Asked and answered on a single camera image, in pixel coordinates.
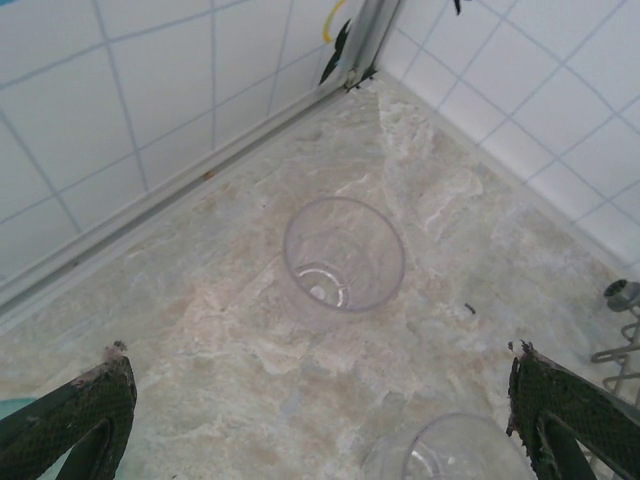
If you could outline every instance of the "cup rim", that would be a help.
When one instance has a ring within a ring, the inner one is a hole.
[[[400,250],[400,271],[398,273],[398,279],[396,281],[396,285],[394,288],[391,289],[391,291],[389,291],[386,295],[384,295],[380,300],[378,300],[375,303],[372,303],[371,305],[367,305],[364,307],[357,307],[357,308],[341,308],[341,307],[336,307],[335,305],[331,305],[329,303],[323,302],[322,300],[320,300],[319,298],[311,295],[310,292],[307,292],[302,285],[300,284],[300,281],[298,280],[298,277],[296,277],[293,274],[293,266],[291,265],[291,262],[289,261],[289,249],[287,248],[287,238],[289,237],[289,233],[291,232],[291,229],[293,228],[294,223],[296,222],[296,220],[298,218],[300,218],[307,210],[311,209],[312,207],[316,206],[319,203],[324,203],[324,202],[349,202],[349,203],[354,203],[360,207],[363,207],[367,210],[369,210],[370,212],[372,212],[374,215],[376,215],[378,218],[380,218],[380,220],[382,220],[382,222],[386,225],[386,227],[391,231],[391,234],[393,236],[393,238],[395,238],[396,243],[398,245],[398,248]],[[308,298],[310,298],[313,302],[317,303],[318,305],[322,305],[323,307],[329,308],[333,311],[336,312],[341,312],[341,313],[363,313],[363,312],[368,312],[370,310],[373,310],[375,308],[381,307],[382,305],[384,305],[385,303],[387,303],[389,300],[391,300],[400,290],[400,286],[402,285],[402,280],[404,279],[404,274],[405,274],[405,251],[404,251],[404,246],[402,245],[402,241],[400,240],[400,235],[398,235],[398,232],[396,231],[395,228],[393,228],[393,225],[391,225],[391,222],[389,222],[389,220],[387,220],[387,218],[382,215],[378,210],[376,210],[375,208],[371,207],[370,205],[367,205],[364,202],[361,202],[360,200],[356,200],[355,198],[350,198],[350,197],[343,197],[343,196],[335,196],[335,197],[322,197],[322,198],[318,198],[316,200],[312,200],[311,202],[307,203],[306,205],[304,205],[300,210],[298,210],[293,217],[291,217],[289,219],[289,222],[287,223],[287,228],[285,229],[284,232],[284,238],[282,240],[282,256],[284,257],[284,263],[286,266],[286,270],[287,273],[289,275],[289,277],[293,280],[293,282],[296,284],[296,286],[299,288],[300,291],[302,291]]]

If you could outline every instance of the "transparent cup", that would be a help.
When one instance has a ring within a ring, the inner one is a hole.
[[[490,419],[454,413],[381,438],[364,480],[535,479],[513,441]]]
[[[404,276],[404,250],[391,224],[346,197],[299,210],[287,226],[283,256],[293,315],[318,328],[384,305]]]

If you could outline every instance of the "white tile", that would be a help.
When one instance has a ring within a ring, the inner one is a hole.
[[[562,160],[602,195],[611,197],[640,180],[640,135],[614,119]]]
[[[51,195],[4,123],[0,124],[0,221]]]
[[[229,5],[233,5],[234,3],[242,3],[247,0],[213,0],[214,8],[222,8],[228,7]]]
[[[155,188],[212,152],[212,114],[194,120],[140,151],[149,188]]]
[[[298,60],[324,43],[322,27],[332,8],[333,2],[330,1],[294,0],[282,52],[282,65]],[[331,27],[332,37],[335,38],[342,25],[338,26],[338,22],[334,21]]]
[[[478,52],[499,21],[495,14],[477,2],[464,2],[463,7],[462,13],[456,16],[451,5],[425,44],[429,52],[458,75]]]
[[[640,130],[640,100],[637,100],[633,105],[627,108],[622,116],[626,118],[631,124]]]
[[[558,57],[565,58],[615,7],[617,0],[536,0],[518,2],[509,20]]]
[[[512,112],[556,66],[543,50],[503,23],[464,78],[504,111]]]
[[[0,223],[0,272],[10,278],[75,236],[57,200],[46,200]]]
[[[491,135],[482,147],[521,180],[528,179],[554,158],[511,121]]]
[[[404,84],[431,107],[436,108],[456,83],[456,77],[424,52],[407,72]]]
[[[86,230],[143,194],[142,177],[132,155],[70,187],[61,196],[80,228]]]
[[[625,190],[614,200],[623,212],[628,213],[640,224],[640,182]]]
[[[640,282],[640,263],[635,263],[627,269],[627,279]]]
[[[569,62],[615,109],[640,93],[639,21],[640,2],[627,2]]]
[[[3,5],[0,84],[101,42],[90,1],[21,1]]]
[[[209,0],[99,0],[109,38],[206,12]]]
[[[560,70],[515,115],[515,120],[561,154],[601,124],[611,111],[575,75]]]
[[[317,50],[278,73],[271,100],[270,115],[279,112],[303,95],[315,90],[314,76],[320,53],[321,51]]]
[[[113,46],[139,146],[211,108],[211,21],[199,18]]]
[[[270,77],[216,109],[216,150],[266,119],[274,80]]]
[[[500,15],[506,14],[516,0],[484,0],[483,3]]]
[[[418,46],[394,29],[387,38],[380,55],[380,67],[400,80],[417,52]]]
[[[289,2],[253,0],[216,13],[218,104],[276,71]]]
[[[528,185],[569,220],[580,218],[604,200],[559,162],[545,168]]]
[[[442,7],[449,0],[407,0],[404,2],[396,20],[396,27],[409,35],[415,42],[422,44],[433,28]]]
[[[57,189],[133,151],[104,49],[8,88],[1,101]]]
[[[353,25],[353,22],[355,21],[356,17],[360,13],[360,10],[362,10],[362,6],[364,5],[364,2],[365,0],[349,0],[348,2],[344,3],[342,7],[338,9],[335,16],[333,17],[333,20],[334,22],[336,22],[336,25],[331,25],[331,30],[335,31],[335,34],[333,35],[333,37],[335,37],[335,35],[338,34],[338,31],[340,31],[340,29],[344,25],[344,22],[346,22],[347,20],[351,19],[351,25]]]
[[[440,113],[476,142],[504,120],[500,111],[461,83],[451,92]]]
[[[640,226],[613,205],[603,205],[576,225],[622,263],[629,264],[640,258]]]

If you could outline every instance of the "marble floor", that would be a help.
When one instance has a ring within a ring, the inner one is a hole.
[[[129,346],[119,478],[354,479],[376,439],[447,412],[506,426],[510,340],[599,382],[615,275],[419,108],[374,82],[0,338],[0,391],[39,396]],[[329,331],[283,313],[287,220],[343,195],[407,254],[399,294]],[[464,304],[476,310],[473,315]]]

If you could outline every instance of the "tile grout line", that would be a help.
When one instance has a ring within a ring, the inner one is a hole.
[[[138,32],[127,33],[127,34],[124,34],[124,35],[120,35],[119,37],[107,38],[105,41],[100,42],[100,43],[98,43],[96,45],[92,45],[92,46],[87,47],[87,48],[85,48],[83,50],[80,50],[78,52],[72,53],[71,55],[69,55],[67,57],[55,60],[55,61],[53,61],[53,62],[51,62],[51,63],[49,63],[47,65],[43,65],[41,67],[35,68],[34,70],[31,70],[28,73],[25,73],[23,75],[15,77],[15,78],[7,81],[4,84],[1,84],[0,85],[0,91],[4,90],[6,88],[9,88],[9,87],[13,87],[14,85],[20,84],[22,82],[25,82],[25,81],[31,79],[34,76],[37,76],[37,75],[45,73],[45,72],[47,72],[49,70],[52,70],[53,68],[58,67],[60,65],[63,65],[63,64],[65,64],[67,62],[70,62],[72,60],[75,60],[78,57],[82,57],[84,55],[87,55],[87,54],[91,53],[94,50],[98,50],[99,48],[106,46],[109,43],[117,43],[117,42],[121,42],[121,41],[124,41],[124,40],[131,40],[133,38],[141,37],[141,36],[147,35],[149,33],[154,33],[154,32],[160,31],[160,30],[164,30],[165,28],[175,27],[175,26],[180,25],[182,23],[187,23],[187,22],[190,22],[190,21],[192,21],[194,19],[198,19],[198,18],[204,17],[204,16],[208,15],[209,13],[215,13],[215,12],[219,12],[221,10],[226,10],[228,8],[233,8],[233,7],[237,6],[237,5],[240,5],[240,4],[248,2],[248,1],[250,1],[250,0],[236,0],[235,2],[230,3],[228,5],[223,5],[221,7],[214,8],[214,9],[208,9],[208,10],[205,10],[204,12],[200,12],[200,13],[195,14],[195,15],[184,17],[184,18],[181,18],[179,20],[174,20],[174,21],[171,21],[171,22],[167,22],[167,23],[163,23],[163,24],[160,24],[160,25],[156,25],[154,27],[146,28],[146,29],[140,30]]]
[[[511,6],[509,7],[509,9],[507,10],[507,12],[505,13],[506,15],[509,15],[509,13],[511,12],[511,10],[513,10],[513,8],[517,5],[518,0],[514,0],[514,2],[511,4]],[[478,57],[482,54],[482,52],[484,51],[485,47],[488,45],[488,43],[491,41],[491,39],[494,37],[494,35],[496,34],[496,32],[498,31],[498,29],[500,28],[500,26],[504,23],[505,20],[505,16],[498,16],[499,20],[498,23],[496,24],[495,27],[493,27],[493,29],[491,30],[491,32],[489,32],[489,35],[487,35],[487,38],[484,39],[484,41],[480,44],[480,47],[478,48],[478,50],[476,50],[476,52],[473,54],[473,56],[471,57],[471,59],[467,62],[467,64],[465,65],[465,67],[462,69],[462,71],[460,72],[460,74],[456,74],[456,81],[453,82],[453,85],[451,86],[451,88],[449,89],[449,91],[445,94],[445,96],[442,98],[442,100],[440,100],[440,103],[438,104],[438,106],[435,108],[436,113],[440,111],[440,109],[442,108],[442,106],[445,104],[445,102],[449,99],[449,97],[451,96],[451,93],[453,92],[453,90],[455,90],[455,88],[460,84],[460,82],[463,81],[463,77],[464,75],[469,71],[469,69],[471,68],[471,66],[476,62],[476,60],[478,59]]]
[[[140,155],[140,149],[138,148],[138,143],[136,141],[136,136],[133,131],[133,121],[131,120],[131,114],[129,112],[129,108],[127,106],[127,101],[124,96],[124,89],[122,88],[122,82],[120,80],[120,74],[118,72],[118,68],[116,65],[115,55],[113,54],[113,49],[111,48],[111,44],[109,43],[107,30],[105,28],[104,19],[102,18],[102,12],[100,11],[100,6],[98,5],[98,0],[92,0],[92,5],[98,19],[98,26],[100,28],[100,34],[105,42],[105,48],[107,50],[107,56],[109,58],[109,66],[111,67],[111,74],[113,75],[113,81],[116,84],[116,90],[118,92],[118,98],[120,100],[120,106],[122,107],[122,112],[124,114],[125,123],[127,124],[127,129],[129,131],[129,137],[131,139],[131,144],[133,145],[133,153],[136,157],[136,163],[138,164],[138,170],[140,172],[140,179],[142,180],[142,186],[144,187],[145,193],[149,192],[149,183],[147,182],[147,176],[144,171],[144,167],[142,165],[142,156]]]
[[[416,42],[409,36],[407,35],[404,31],[402,31],[399,27],[396,27],[396,30],[402,34],[403,36],[405,36],[407,39],[409,39],[412,43],[416,44]],[[437,58],[434,54],[432,54],[431,52],[429,52],[428,50],[426,50],[426,48],[424,47],[419,47],[420,50],[422,50],[424,53],[426,53],[427,55],[429,55],[430,57],[432,57],[435,61],[437,61],[441,66],[443,66],[443,68],[445,68],[449,73],[451,73],[452,75],[454,75],[458,81],[464,85],[466,85],[467,87],[469,87],[471,90],[473,90],[476,94],[478,94],[481,98],[483,98],[485,101],[487,101],[487,103],[489,103],[490,105],[492,105],[494,108],[496,108],[496,110],[498,110],[500,113],[507,115],[501,108],[499,108],[497,105],[495,105],[491,100],[489,100],[488,98],[486,98],[486,96],[480,92],[479,90],[477,90],[473,85],[469,84],[466,80],[464,80],[463,78],[461,78],[461,76],[458,76],[453,70],[451,70],[446,64],[444,64],[442,62],[442,60],[440,60],[439,58]],[[621,111],[626,110],[627,108],[629,108],[631,105],[633,105],[635,103],[635,101],[638,98],[634,98],[632,99],[630,102],[628,102],[622,109]],[[592,135],[594,135],[595,133],[597,133],[597,131],[599,131],[601,128],[603,128],[606,124],[608,124],[611,120],[613,120],[614,118],[616,118],[615,112],[612,112],[611,115],[604,121],[601,122],[596,128],[594,128],[592,131],[590,131],[587,135],[585,135],[582,139],[580,139],[578,142],[576,142],[574,145],[570,146],[569,148],[565,149],[565,151],[563,151],[560,155],[555,154],[553,151],[551,151],[551,149],[549,149],[549,147],[547,147],[546,145],[544,145],[542,142],[540,142],[535,136],[533,136],[532,134],[530,134],[522,125],[519,124],[519,122],[517,122],[514,119],[511,119],[511,121],[514,123],[514,125],[516,125],[518,128],[520,128],[527,136],[529,136],[532,140],[534,140],[537,144],[539,144],[545,151],[547,151],[548,153],[553,155],[553,160],[551,162],[549,162],[548,164],[544,165],[542,168],[540,168],[539,170],[537,170],[536,172],[534,172],[529,178],[525,179],[524,181],[521,182],[521,185],[526,185],[531,179],[533,179],[535,176],[537,176],[538,174],[542,173],[544,170],[546,170],[547,168],[551,167],[551,165],[555,164],[557,161],[559,161],[565,168],[567,168],[568,170],[570,170],[576,177],[578,177],[580,179],[580,181],[582,181],[584,184],[586,184],[589,188],[591,188],[598,196],[600,196],[602,198],[602,202],[600,202],[596,207],[594,207],[593,209],[591,209],[589,212],[587,212],[586,214],[584,214],[582,217],[579,217],[576,220],[573,221],[569,221],[570,225],[573,225],[575,222],[579,221],[581,218],[584,218],[585,216],[587,216],[588,214],[592,213],[593,211],[597,210],[598,208],[602,207],[603,205],[607,204],[607,203],[612,203],[612,199],[615,199],[616,197],[611,197],[608,198],[606,195],[603,195],[596,187],[594,187],[590,182],[586,181],[580,174],[578,174],[577,172],[575,172],[575,170],[573,170],[573,168],[571,168],[569,165],[567,165],[566,163],[564,163],[562,161],[562,156],[566,155],[567,153],[569,153],[571,150],[573,150],[574,148],[576,148],[578,145],[582,144],[584,141],[586,141],[589,137],[591,137]],[[623,191],[627,190],[628,188],[631,188],[634,184],[629,185],[628,187],[625,187],[625,189],[623,189],[622,191],[618,192],[616,194],[619,195],[621,194]],[[617,205],[613,204],[615,206],[615,208],[617,210],[619,210],[622,214],[624,214],[627,218],[629,218],[630,220],[633,221],[634,224],[637,224],[636,220],[631,217],[629,214],[627,214],[626,212],[624,212],[623,210],[621,210]]]
[[[480,3],[481,5],[485,6],[487,9],[491,10],[492,12],[494,12],[496,15],[500,16],[501,14],[499,12],[497,12],[496,10],[494,10],[490,5],[487,5],[486,3],[484,3],[481,0],[477,0],[478,3]],[[627,0],[623,0],[622,3],[618,4],[617,7],[614,7],[614,10],[619,9],[620,7],[622,7],[623,3],[626,3]],[[549,55],[553,60],[555,60],[556,62],[562,64],[564,66],[564,68],[569,71],[571,74],[573,74],[578,80],[580,80],[580,82],[582,84],[584,84],[585,87],[587,87],[589,90],[591,90],[593,92],[594,95],[596,95],[598,97],[598,99],[605,104],[605,106],[611,110],[613,112],[613,114],[618,117],[619,120],[621,120],[622,122],[624,122],[625,124],[627,124],[627,126],[629,128],[631,128],[636,134],[640,135],[640,129],[637,128],[635,125],[633,125],[631,122],[629,122],[626,118],[621,116],[621,112],[624,111],[626,108],[628,108],[629,104],[627,104],[627,106],[622,107],[621,109],[616,109],[613,107],[613,105],[611,105],[611,103],[604,97],[604,95],[602,95],[600,93],[600,91],[595,88],[589,81],[587,81],[579,72],[577,72],[573,67],[571,67],[570,65],[567,64],[567,61],[570,59],[570,57],[573,57],[574,53],[577,52],[570,52],[569,55],[567,55],[567,58],[565,60],[562,59],[562,57],[558,56],[555,52],[553,52],[552,50],[550,50],[549,48],[547,48],[545,45],[543,45],[542,43],[540,43],[536,38],[534,38],[533,36],[531,36],[528,32],[526,32],[525,30],[523,30],[517,23],[514,23],[511,19],[509,18],[504,18],[504,21],[506,24],[508,24],[510,27],[514,28],[516,31],[518,31],[523,37],[525,37],[527,40],[529,40],[531,43],[533,43],[536,47],[538,47],[539,49],[541,49],[544,53],[546,53],[547,55]],[[585,37],[584,40],[588,41],[589,39],[593,38],[593,35],[595,35],[596,32],[590,32],[587,37]]]
[[[540,92],[540,90],[542,90],[542,88],[549,82],[551,81],[551,79],[553,77],[556,76],[556,74],[562,70],[562,68],[566,65],[567,62],[569,62],[571,60],[571,58],[573,58],[574,55],[576,55],[581,49],[582,47],[584,47],[589,40],[591,40],[596,33],[598,33],[598,31],[606,24],[609,22],[609,20],[617,13],[617,11],[626,3],[627,0],[620,0],[620,2],[618,2],[618,4],[613,7],[609,13],[607,13],[607,15],[604,16],[604,18],[602,20],[600,20],[600,22],[598,22],[598,24],[580,41],[580,43],[578,43],[578,45],[569,53],[569,55],[567,55],[564,59],[562,59],[559,64],[556,66],[556,68],[554,68],[551,73],[549,75],[547,75],[542,82],[536,87],[534,88],[531,93],[529,93],[529,95],[527,95],[525,97],[525,99],[520,102],[520,104],[507,116],[507,118],[505,120],[503,120],[502,122],[500,122],[498,124],[498,126],[496,126],[493,130],[491,130],[486,136],[485,138],[483,138],[482,140],[480,140],[477,144],[479,146],[482,145],[482,143],[486,142],[495,132],[497,132],[505,123],[507,123],[509,120],[514,121],[513,117],[520,111],[520,109],[522,109],[522,107],[524,107],[529,100],[531,100],[538,92]],[[525,38],[527,38],[529,41],[531,41],[534,45],[538,46],[539,48],[542,48],[542,45],[535,39],[533,39],[531,36],[529,36],[528,34],[525,34],[519,27],[517,27],[517,25],[513,24],[511,26],[514,26],[514,28],[516,28],[516,30],[518,30],[518,32],[520,32],[521,34],[523,34],[525,36]]]
[[[0,111],[0,118],[2,118],[2,121],[6,125],[7,129],[9,130],[9,132],[11,133],[13,138],[16,140],[16,142],[18,142],[18,145],[20,145],[20,148],[22,148],[24,153],[27,155],[27,158],[31,161],[31,164],[33,165],[33,167],[38,171],[38,173],[40,174],[40,176],[42,177],[42,179],[46,183],[47,187],[49,187],[49,190],[51,191],[52,196],[58,201],[58,203],[60,204],[60,206],[62,207],[64,212],[69,217],[69,220],[71,221],[71,224],[73,225],[73,228],[76,229],[76,233],[80,233],[82,231],[82,229],[80,228],[80,225],[78,224],[78,221],[71,214],[71,210],[69,210],[69,207],[67,207],[67,204],[64,202],[64,199],[60,196],[60,193],[53,186],[53,182],[49,179],[49,177],[47,176],[46,172],[44,171],[44,169],[42,168],[42,166],[40,165],[40,163],[36,159],[35,155],[31,151],[31,149],[27,146],[26,142],[20,136],[20,134],[18,133],[18,131],[16,130],[14,125],[9,121],[9,118],[6,116],[4,111]]]
[[[431,35],[433,34],[434,30],[436,29],[436,27],[438,26],[438,24],[440,23],[440,20],[442,19],[442,17],[444,17],[445,12],[447,11],[447,8],[449,7],[449,0],[446,0],[443,5],[442,8],[440,9],[440,13],[438,13],[438,17],[436,18],[435,22],[433,22],[433,25],[431,26],[431,30],[429,30],[427,32],[427,35],[425,36],[424,40],[422,40],[422,42],[420,42],[418,45],[418,51],[415,53],[415,55],[413,56],[413,58],[411,59],[411,61],[409,62],[409,65],[407,65],[407,69],[404,71],[404,73],[402,74],[402,76],[400,77],[400,83],[404,83],[405,78],[407,78],[407,74],[409,73],[409,71],[413,68],[413,65],[416,63],[416,60],[418,60],[418,57],[420,56],[420,52],[423,49],[423,46],[427,43],[427,41],[429,40],[429,38],[431,38]],[[413,38],[411,38],[409,35],[407,35],[406,33],[403,32],[403,34],[409,38],[412,42],[414,42]]]
[[[443,67],[445,70],[447,70],[447,72],[449,72],[452,76],[457,77],[456,72],[454,72],[448,65],[446,65],[442,60],[440,60],[437,56],[435,56],[433,53],[431,53],[429,50],[426,50],[425,48],[420,47],[415,40],[413,40],[411,37],[409,37],[406,33],[404,33],[399,27],[396,27],[396,30],[398,31],[398,33],[402,34],[403,36],[405,36],[409,41],[411,41],[412,43],[414,43],[414,45],[417,45],[418,48],[420,49],[421,52],[425,53],[426,55],[428,55],[429,57],[431,57],[433,60],[435,60],[441,67]],[[464,78],[460,79],[460,82],[465,85],[466,87],[468,87],[470,90],[472,90],[474,93],[476,93],[479,97],[481,97],[485,102],[487,102],[489,105],[491,105],[493,108],[495,108],[496,110],[498,110],[501,114],[503,114],[504,116],[508,116],[508,113],[506,113],[504,110],[502,110],[501,107],[499,107],[498,105],[496,105],[493,100],[489,99],[484,93],[482,93],[480,90],[478,90],[473,84],[469,83],[468,81],[466,81]],[[551,149],[549,147],[547,147],[544,143],[542,143],[537,137],[535,137],[534,135],[532,135],[531,133],[529,133],[527,131],[527,129],[525,127],[523,127],[522,125],[520,125],[516,120],[511,120],[518,128],[520,128],[528,137],[531,138],[531,140],[533,140],[535,143],[537,143],[540,148],[542,148],[544,151],[546,151],[547,153],[549,153],[552,157],[556,157],[556,154],[551,151]]]
[[[216,150],[216,12],[214,8],[214,1],[209,0],[211,6],[211,151]]]
[[[9,80],[8,82],[0,85],[0,92],[13,87],[15,85],[19,85],[23,82],[26,82],[27,80],[32,79],[33,77],[36,77],[42,73],[46,73],[49,70],[53,70],[56,67],[59,67],[61,65],[64,65],[65,63],[71,62],[72,60],[75,60],[76,58],[79,57],[83,57],[85,55],[88,55],[91,52],[94,52],[96,50],[99,50],[100,48],[104,47],[105,44],[104,42],[98,43],[96,45],[92,45],[91,47],[87,47],[83,50],[80,50],[79,52],[76,52],[68,57],[62,58],[60,60],[56,60],[55,62],[51,62],[47,65],[44,65],[42,67],[36,68],[34,70],[31,70],[29,73],[25,73],[24,75],[21,75],[19,77],[16,77],[14,79]]]
[[[284,65],[284,66],[283,66],[283,69],[284,69],[284,68],[287,68],[287,67],[290,67],[290,66],[291,66],[291,65],[293,65],[294,63],[299,62],[300,60],[303,60],[303,59],[307,58],[307,57],[308,57],[308,56],[310,56],[310,55],[313,55],[314,53],[318,52],[318,51],[319,51],[319,50],[321,50],[321,49],[324,49],[324,48],[325,48],[325,46],[326,46],[326,45],[321,45],[320,47],[316,47],[316,48],[314,48],[314,49],[313,49],[313,50],[311,50],[310,52],[305,53],[304,55],[302,55],[300,58],[297,58],[297,59],[293,60],[292,62],[289,62],[287,65]],[[242,91],[240,91],[240,92],[238,92],[238,93],[236,93],[236,94],[232,95],[231,97],[229,97],[229,98],[227,98],[226,100],[224,100],[224,101],[220,102],[219,104],[217,104],[215,108],[217,108],[217,107],[221,107],[221,106],[225,105],[226,103],[228,103],[228,102],[230,102],[230,101],[234,100],[235,98],[239,97],[240,95],[242,95],[242,94],[246,93],[247,91],[251,90],[252,88],[254,88],[256,85],[258,85],[258,84],[260,84],[260,83],[264,82],[265,80],[268,80],[269,78],[273,77],[274,75],[275,75],[275,73],[270,73],[269,75],[267,75],[267,76],[266,76],[266,77],[264,77],[264,78],[261,78],[261,79],[260,79],[260,80],[258,80],[257,82],[252,83],[251,85],[249,85],[248,87],[246,87],[246,88],[245,88],[245,89],[243,89]],[[172,130],[170,130],[170,131],[168,131],[168,132],[166,132],[166,133],[164,133],[164,134],[160,135],[158,138],[155,138],[154,140],[151,140],[149,143],[147,143],[147,144],[145,144],[145,145],[142,145],[142,146],[140,147],[140,151],[144,150],[144,149],[145,149],[145,148],[147,148],[147,147],[150,147],[151,145],[153,145],[153,144],[155,144],[155,143],[159,142],[160,140],[163,140],[164,138],[166,138],[167,136],[171,135],[172,133],[175,133],[175,132],[177,132],[178,130],[181,130],[182,128],[186,127],[186,126],[187,126],[187,125],[189,125],[190,123],[193,123],[193,122],[195,122],[196,120],[201,119],[202,117],[206,116],[208,113],[213,112],[213,111],[215,110],[215,108],[208,108],[208,109],[207,109],[207,110],[205,110],[204,112],[199,113],[198,115],[196,115],[195,117],[193,117],[193,118],[191,118],[191,119],[187,120],[187,121],[186,121],[186,122],[184,122],[183,124],[178,125],[177,127],[173,128]],[[130,153],[128,153],[127,155],[125,155],[125,156],[123,156],[123,157],[121,157],[121,158],[118,158],[117,160],[114,160],[113,162],[109,163],[108,165],[105,165],[104,167],[102,167],[102,168],[100,168],[100,169],[96,170],[95,172],[92,172],[92,173],[90,173],[89,175],[87,175],[87,176],[85,176],[85,177],[81,178],[80,180],[77,180],[77,181],[73,182],[72,184],[70,184],[70,185],[68,185],[68,186],[66,186],[66,187],[64,187],[64,188],[62,188],[62,189],[60,190],[60,193],[64,193],[64,192],[66,192],[67,190],[69,190],[69,189],[71,189],[71,188],[75,187],[76,185],[78,185],[78,184],[80,184],[80,183],[84,182],[85,180],[88,180],[89,178],[91,178],[91,177],[93,177],[93,176],[95,176],[95,175],[97,175],[97,174],[99,174],[99,173],[102,173],[103,171],[105,171],[105,170],[109,169],[110,167],[115,166],[117,163],[122,162],[122,161],[126,160],[126,159],[127,159],[127,158],[129,158],[129,157],[132,157],[134,154],[135,154],[135,152],[131,151],[131,152],[130,152]],[[50,198],[55,198],[55,196],[49,196],[49,197],[47,197],[47,199],[50,199]],[[29,210],[29,209],[31,209],[31,208],[33,208],[33,207],[38,206],[41,202],[42,202],[42,200],[40,200],[40,201],[38,201],[38,202],[36,202],[36,203],[33,203],[33,204],[29,205],[28,207],[25,207],[25,208],[23,208],[22,210],[20,210],[20,212],[18,212],[18,213],[24,213],[24,212],[26,212],[27,210]],[[5,222],[5,221],[10,220],[11,218],[13,218],[13,217],[14,217],[14,216],[16,216],[16,215],[17,215],[17,213],[16,213],[16,214],[11,214],[9,217],[6,217],[6,218],[4,218],[4,219],[0,219],[0,224],[2,224],[2,223],[3,223],[3,222]]]
[[[626,105],[624,105],[621,109],[620,112],[624,112],[626,111],[629,107],[631,107],[638,99],[640,99],[640,95],[637,95],[636,97],[634,97],[633,99],[631,99],[629,102],[627,102]],[[598,193],[601,197],[603,197],[606,201],[602,202],[600,205],[604,205],[605,203],[608,202],[609,199],[615,199],[618,195],[622,194],[624,191],[626,191],[628,188],[631,188],[632,186],[634,186],[636,183],[640,183],[640,179],[636,180],[635,182],[633,182],[631,185],[628,185],[627,187],[623,188],[621,191],[617,192],[614,196],[612,197],[608,197],[607,195],[602,194],[597,188],[595,188],[593,185],[591,185],[590,182],[585,181],[581,175],[578,175],[569,165],[567,165],[566,162],[563,161],[563,157],[565,157],[567,154],[569,154],[571,151],[573,151],[575,148],[577,148],[578,146],[582,145],[584,142],[586,142],[589,138],[591,138],[593,135],[597,134],[600,130],[602,130],[604,127],[606,127],[609,123],[611,123],[614,119],[619,118],[619,115],[616,115],[615,112],[613,112],[611,115],[609,115],[609,117],[607,117],[603,122],[601,122],[598,126],[596,126],[594,129],[592,129],[589,133],[587,133],[584,137],[582,137],[580,140],[578,140],[576,143],[574,143],[573,145],[571,145],[570,147],[568,147],[567,149],[565,149],[563,152],[561,152],[560,154],[556,155],[554,154],[554,159],[547,165],[545,165],[544,167],[542,167],[540,170],[537,170],[536,172],[534,172],[533,174],[531,174],[527,179],[525,179],[522,184],[527,184],[529,183],[530,180],[532,180],[535,176],[537,176],[539,173],[541,173],[543,170],[545,170],[547,167],[551,166],[552,164],[556,163],[556,162],[560,162],[562,165],[564,165],[566,168],[568,168],[569,170],[571,170],[571,172],[573,172],[576,176],[578,176],[582,181],[584,181],[589,187],[591,187],[593,190],[596,191],[596,193]],[[522,128],[515,120],[511,120],[515,125],[518,125],[520,128]]]
[[[276,78],[273,80],[273,86],[271,87],[271,94],[269,95],[269,106],[267,107],[267,117],[271,115],[271,108],[273,107],[273,97],[276,92],[276,85],[278,84],[278,75],[281,71],[282,56],[284,55],[284,49],[287,45],[287,36],[289,34],[289,24],[291,23],[291,15],[293,13],[293,4],[295,0],[289,2],[289,11],[287,12],[287,21],[284,27],[284,34],[282,36],[282,44],[280,45],[280,54],[278,55],[278,63],[276,64]]]
[[[31,210],[32,208],[37,207],[38,205],[40,205],[40,204],[42,204],[42,203],[46,202],[47,200],[51,200],[52,198],[53,198],[53,199],[55,199],[56,197],[55,197],[55,195],[50,194],[50,195],[46,196],[45,198],[43,198],[43,199],[41,199],[41,200],[38,200],[37,202],[32,203],[31,205],[29,205],[29,206],[27,206],[27,207],[21,208],[21,209],[20,209],[20,210],[18,210],[17,212],[12,213],[11,215],[9,215],[9,216],[7,216],[7,217],[4,217],[4,218],[0,219],[0,225],[2,225],[3,223],[8,222],[9,220],[13,220],[14,218],[16,218],[16,217],[18,217],[18,216],[22,215],[23,213],[25,213],[25,212],[27,212],[27,211]]]

